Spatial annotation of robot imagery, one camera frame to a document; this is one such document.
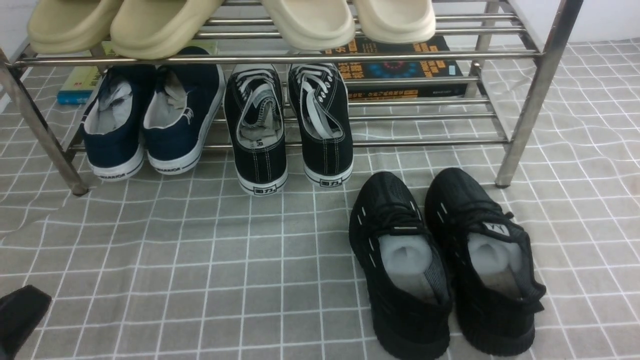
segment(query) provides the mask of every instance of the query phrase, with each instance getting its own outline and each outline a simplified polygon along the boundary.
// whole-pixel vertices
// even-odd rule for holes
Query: shoe heel
[[[437,359],[449,347],[449,334],[430,344],[416,344],[403,339],[389,327],[380,316],[372,311],[373,330],[380,345],[392,356],[400,360]]]
[[[474,326],[470,321],[465,320],[466,316],[458,316],[458,323],[462,330],[462,335],[476,349],[485,354],[495,356],[516,356],[527,351],[536,335],[536,328],[531,328],[519,338],[505,338],[490,334],[484,329]]]

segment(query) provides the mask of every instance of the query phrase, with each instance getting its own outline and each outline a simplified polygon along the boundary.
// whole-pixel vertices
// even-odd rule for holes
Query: beige slide sandal
[[[68,54],[90,49],[109,35],[122,0],[40,0],[27,33],[37,53]]]
[[[388,44],[427,41],[436,31],[431,0],[353,0],[362,32]]]
[[[299,50],[348,44],[355,23],[346,0],[261,0],[282,38]]]
[[[177,54],[224,0],[124,0],[111,24],[113,50],[152,60]]]

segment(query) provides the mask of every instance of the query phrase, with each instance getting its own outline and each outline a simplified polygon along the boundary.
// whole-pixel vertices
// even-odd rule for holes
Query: stainless steel shoe rack
[[[263,55],[263,56],[241,56],[241,55],[216,55],[216,56],[173,56],[171,58],[152,61],[139,61],[128,58],[105,57],[104,51],[98,46],[92,49],[91,57],[26,57],[20,58],[14,63],[10,63],[7,57],[0,50],[0,84],[4,86],[9,96],[16,103],[22,113],[25,122],[29,125],[40,145],[45,149],[51,158],[60,175],[69,185],[75,195],[83,195],[88,191],[88,187],[78,175],[72,160],[76,152],[83,151],[81,138],[77,129],[79,124],[70,132],[70,136],[62,141],[61,145],[56,135],[47,125],[40,110],[20,81],[20,69],[26,67],[57,67],[57,66],[87,66],[94,65],[104,70],[109,65],[127,65],[135,63],[167,64],[167,63],[309,63],[309,62],[333,62],[344,63],[352,61],[422,61],[422,60],[467,60],[471,61],[470,71],[467,76],[445,78],[445,79],[382,79],[382,80],[347,80],[350,88],[362,85],[378,85],[380,83],[402,83],[404,85],[420,84],[441,85],[463,83],[467,84],[467,93],[464,97],[457,98],[432,98],[432,99],[410,99],[393,101],[352,101],[350,108],[362,106],[420,106],[420,105],[485,105],[484,112],[460,112],[460,113],[425,113],[418,115],[366,115],[351,116],[352,121],[399,121],[399,120],[452,120],[452,119],[487,119],[495,126],[495,136],[484,137],[441,137],[430,138],[429,140],[385,140],[385,141],[356,141],[355,147],[403,147],[417,146],[424,147],[430,145],[481,145],[481,144],[503,144],[506,154],[495,184],[498,187],[507,187],[515,170],[520,162],[520,158],[531,135],[531,131],[536,123],[536,119],[542,107],[542,103],[547,96],[551,81],[556,73],[560,58],[566,47],[566,43],[572,32],[573,25],[580,12],[583,0],[561,0],[556,13],[556,18],[546,44],[541,47],[535,41],[530,32],[530,27],[526,20],[518,13],[518,6],[513,4],[513,0],[433,0],[434,3],[460,3],[463,8],[471,2],[486,3],[484,13],[460,14],[460,15],[440,15],[436,16],[438,23],[437,35],[458,36],[477,35],[476,49],[474,51],[447,51],[439,53],[422,54],[333,54],[333,55],[309,55],[309,54],[286,54],[286,55]],[[227,0],[224,6],[259,6],[258,1],[251,0]],[[446,27],[445,23],[480,23],[476,26]],[[507,26],[496,26],[496,23],[505,23]],[[279,38],[280,34],[276,30],[261,30],[264,26],[273,25],[271,19],[266,17],[253,19],[231,19],[213,17],[207,21],[207,30],[200,31],[195,38],[199,39],[270,39]],[[215,31],[217,27],[228,28],[229,26],[255,27],[254,31]],[[523,50],[490,50],[492,35],[518,35],[524,45]],[[512,134],[507,134],[498,114],[495,112],[491,96],[487,93],[483,85],[482,69],[486,60],[499,59],[532,59],[537,69],[533,77],[529,93],[524,102],[520,118]],[[299,142],[288,143],[289,147],[299,147]],[[206,149],[229,150],[228,143],[207,144]]]

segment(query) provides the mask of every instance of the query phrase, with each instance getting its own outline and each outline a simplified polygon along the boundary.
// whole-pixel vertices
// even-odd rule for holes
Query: shoe rack leg
[[[103,58],[106,56],[106,54],[104,53],[104,48],[102,47],[102,43],[99,43],[98,45],[89,49],[89,52],[91,53],[91,56],[95,58]],[[107,65],[98,65],[96,67],[98,68],[98,70],[100,71],[100,74],[102,75],[104,75],[107,72],[107,69],[109,68]]]
[[[522,153],[527,146],[531,131],[536,124],[542,104],[560,64],[566,43],[569,41],[569,36],[580,13],[582,2],[583,0],[560,1],[556,19],[549,32],[542,57],[538,61],[538,69],[533,76],[520,118],[511,135],[511,143],[507,146],[506,155],[495,180],[495,184],[499,188],[511,185],[513,175],[518,168]]]
[[[500,3],[487,3],[484,8],[484,13],[497,13],[500,11]],[[495,20],[483,21],[482,26],[494,26]],[[491,34],[479,35],[476,42],[476,51],[487,51],[491,44]],[[484,66],[484,60],[477,60],[471,62],[471,69],[469,70],[469,76],[477,76],[479,69]],[[467,92],[465,97],[476,97],[478,87],[475,83],[469,83],[467,85]]]
[[[40,143],[53,165],[58,169],[71,192],[77,196],[86,194],[89,191],[87,186],[80,178],[76,168],[71,164],[71,161],[65,157],[56,135],[47,124],[40,110],[38,110],[29,92],[20,81],[20,77],[9,68],[9,60],[2,52],[2,49],[0,49],[0,84],[2,84],[6,93],[20,110],[24,121],[31,128],[38,143]]]

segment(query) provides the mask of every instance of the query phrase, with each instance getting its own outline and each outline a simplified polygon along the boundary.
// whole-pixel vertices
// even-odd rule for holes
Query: book
[[[358,37],[349,44],[325,51],[326,54],[412,54],[448,51],[443,37],[433,37],[417,44],[382,44]],[[426,79],[462,76],[455,61],[388,61],[373,63],[339,63],[345,80],[349,79]],[[392,100],[418,97],[445,97],[463,95],[466,84],[451,85],[354,85],[348,84],[350,100]]]
[[[188,43],[188,46],[201,47],[211,55],[218,53],[218,42],[214,40],[192,40]],[[107,56],[117,56],[111,48],[111,42],[103,42],[102,47],[104,48],[104,52]],[[88,51],[85,51],[82,55],[90,56],[91,54]],[[100,72],[97,67],[74,67],[73,71],[69,74],[67,80],[58,92],[58,103],[71,105],[86,104],[99,82]]]

